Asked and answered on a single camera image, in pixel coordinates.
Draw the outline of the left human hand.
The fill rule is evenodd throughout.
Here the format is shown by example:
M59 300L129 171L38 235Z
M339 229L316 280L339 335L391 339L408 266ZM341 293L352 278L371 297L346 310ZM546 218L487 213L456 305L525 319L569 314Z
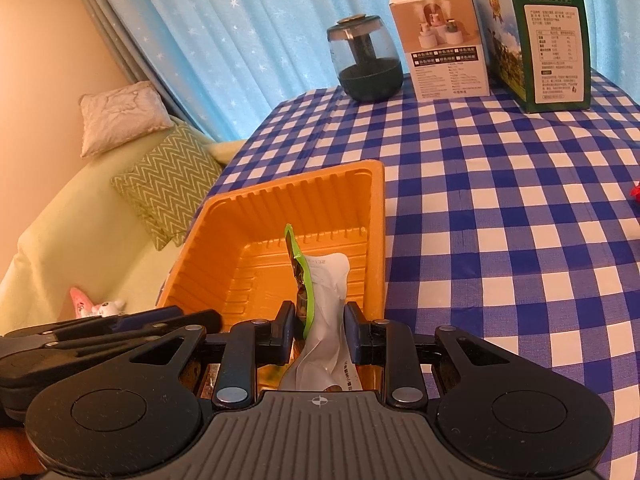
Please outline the left human hand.
M41 474L43 466L22 428L0 431L0 478L12 479L23 474Z

